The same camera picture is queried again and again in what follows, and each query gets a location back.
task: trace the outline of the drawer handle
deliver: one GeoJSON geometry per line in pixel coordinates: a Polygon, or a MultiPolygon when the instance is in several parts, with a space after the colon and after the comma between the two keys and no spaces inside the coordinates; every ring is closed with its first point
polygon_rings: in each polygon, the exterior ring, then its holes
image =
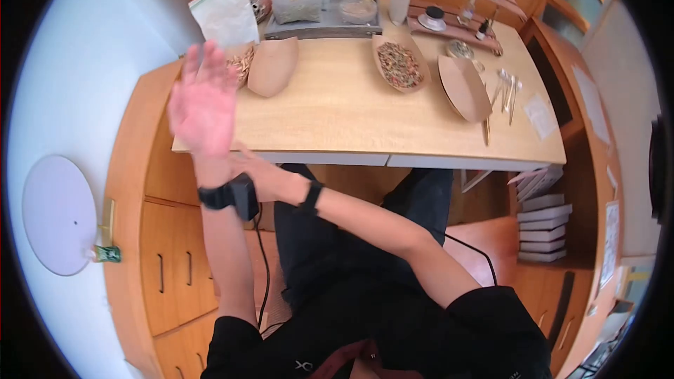
{"type": "Polygon", "coordinates": [[[546,313],[547,313],[547,310],[545,312],[543,312],[543,314],[541,315],[541,318],[538,319],[538,323],[537,323],[538,329],[541,328],[541,324],[543,324],[543,319],[544,319],[546,313]]]}
{"type": "Polygon", "coordinates": [[[157,253],[159,257],[159,292],[164,293],[164,258],[157,253]]]}
{"type": "Polygon", "coordinates": [[[566,341],[566,335],[569,333],[569,328],[571,327],[571,324],[573,322],[574,322],[574,319],[572,318],[566,324],[566,328],[564,329],[564,335],[561,336],[560,346],[557,348],[557,350],[561,350],[562,347],[564,347],[564,341],[566,341]]]}
{"type": "Polygon", "coordinates": [[[187,253],[187,285],[192,285],[192,254],[189,252],[187,253]]]}

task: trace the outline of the book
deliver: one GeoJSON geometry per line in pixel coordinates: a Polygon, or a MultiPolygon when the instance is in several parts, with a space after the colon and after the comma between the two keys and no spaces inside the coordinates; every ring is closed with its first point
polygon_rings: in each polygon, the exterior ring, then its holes
{"type": "Polygon", "coordinates": [[[554,230],[525,230],[520,231],[520,241],[552,241],[559,239],[564,233],[566,233],[565,225],[560,225],[554,230]]]}
{"type": "Polygon", "coordinates": [[[520,250],[523,252],[552,252],[564,247],[566,240],[557,239],[554,241],[521,241],[520,250]]]}
{"type": "Polygon", "coordinates": [[[539,209],[528,213],[519,213],[517,221],[520,223],[525,221],[541,221],[544,219],[553,219],[561,217],[562,215],[569,215],[573,211],[571,204],[562,206],[553,206],[552,208],[539,209]]]}
{"type": "Polygon", "coordinates": [[[523,202],[528,198],[535,198],[544,194],[563,174],[561,165],[552,164],[533,172],[521,172],[510,179],[508,184],[514,181],[518,182],[516,186],[517,201],[523,202]]]}
{"type": "Polygon", "coordinates": [[[533,221],[530,223],[520,223],[520,231],[526,230],[553,230],[559,227],[562,224],[566,224],[569,221],[569,215],[562,215],[561,217],[547,219],[543,221],[533,221]]]}
{"type": "Polygon", "coordinates": [[[566,256],[566,249],[553,250],[552,252],[520,252],[518,258],[522,260],[532,260],[534,262],[552,262],[566,256]]]}
{"type": "Polygon", "coordinates": [[[560,193],[543,195],[542,197],[533,198],[522,202],[522,212],[527,213],[529,211],[560,205],[564,205],[564,194],[560,193]]]}

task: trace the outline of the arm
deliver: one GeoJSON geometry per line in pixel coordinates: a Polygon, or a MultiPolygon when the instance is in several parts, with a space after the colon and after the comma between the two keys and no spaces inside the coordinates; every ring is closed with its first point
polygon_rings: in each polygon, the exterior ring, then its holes
{"type": "MultiPolygon", "coordinates": [[[[216,188],[231,180],[226,159],[193,156],[197,186],[216,188]]],[[[257,328],[253,266],[234,206],[213,211],[201,206],[204,245],[213,281],[220,288],[218,316],[234,316],[257,328]]]]}
{"type": "MultiPolygon", "coordinates": [[[[255,183],[258,199],[281,200],[298,206],[309,191],[308,179],[286,172],[242,147],[237,172],[255,183]]],[[[405,259],[421,287],[442,307],[480,285],[445,252],[423,227],[380,206],[324,188],[316,202],[318,215],[359,238],[405,259]]]]}
{"type": "MultiPolygon", "coordinates": [[[[167,113],[171,131],[190,149],[198,187],[215,188],[231,179],[229,150],[234,132],[237,72],[228,68],[214,41],[187,51],[181,80],[171,90],[167,113]]],[[[208,265],[219,287],[220,316],[256,326],[253,269],[241,221],[233,207],[201,207],[208,265]]]]}

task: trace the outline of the round white board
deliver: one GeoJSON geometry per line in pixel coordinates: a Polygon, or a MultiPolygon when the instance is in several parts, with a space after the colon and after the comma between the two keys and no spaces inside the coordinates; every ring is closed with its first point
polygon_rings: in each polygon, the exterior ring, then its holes
{"type": "Polygon", "coordinates": [[[72,161],[48,155],[35,163],[24,184],[23,215],[30,246],[48,270],[65,276],[87,265],[97,234],[96,206],[72,161]]]}

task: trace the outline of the white wall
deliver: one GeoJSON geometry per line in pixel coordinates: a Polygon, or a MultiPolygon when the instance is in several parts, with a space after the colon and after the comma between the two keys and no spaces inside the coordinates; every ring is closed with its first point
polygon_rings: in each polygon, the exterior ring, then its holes
{"type": "Polygon", "coordinates": [[[58,277],[29,247],[21,192],[40,157],[60,154],[84,173],[98,222],[117,129],[138,77],[203,41],[187,0],[55,0],[29,49],[9,126],[9,214],[40,316],[84,379],[132,378],[106,299],[103,266],[58,277]]]}
{"type": "Polygon", "coordinates": [[[660,226],[651,218],[648,148],[651,120],[660,113],[646,48],[620,0],[610,0],[588,33],[582,55],[606,105],[622,171],[623,256],[655,254],[660,226]]]}

